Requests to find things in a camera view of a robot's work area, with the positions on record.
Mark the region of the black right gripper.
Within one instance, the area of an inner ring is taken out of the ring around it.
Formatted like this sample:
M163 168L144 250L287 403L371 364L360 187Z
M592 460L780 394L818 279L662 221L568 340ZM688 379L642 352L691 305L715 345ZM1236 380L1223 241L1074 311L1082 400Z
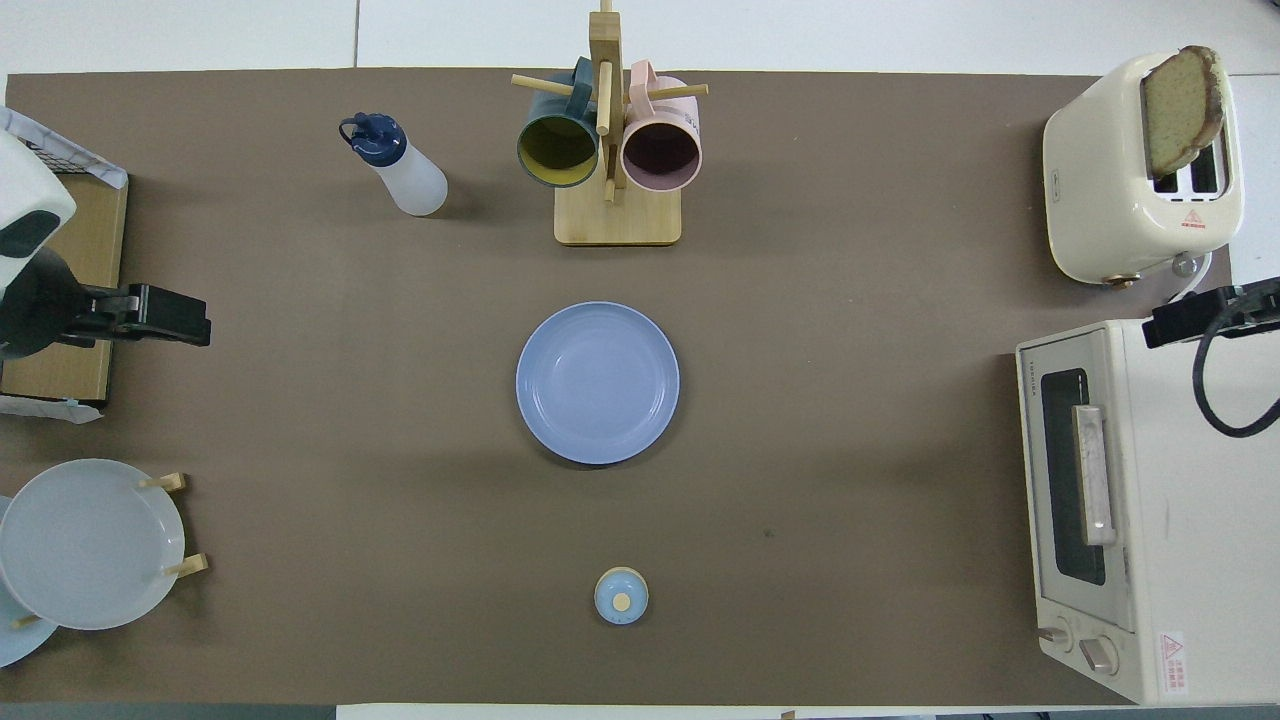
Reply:
M1217 334L1248 336L1279 329L1279 278L1185 297L1153 307L1143 323L1148 348L1199 338L1210 323L1222 315Z

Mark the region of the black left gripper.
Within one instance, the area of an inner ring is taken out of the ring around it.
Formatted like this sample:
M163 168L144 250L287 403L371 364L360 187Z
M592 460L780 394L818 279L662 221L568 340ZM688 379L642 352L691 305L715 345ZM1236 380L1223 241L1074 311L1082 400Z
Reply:
M212 333L204 300L152 284L79 287L67 263L54 250L41 249L3 291L1 359L28 357L67 328L68 343L82 348L100 340L207 347Z

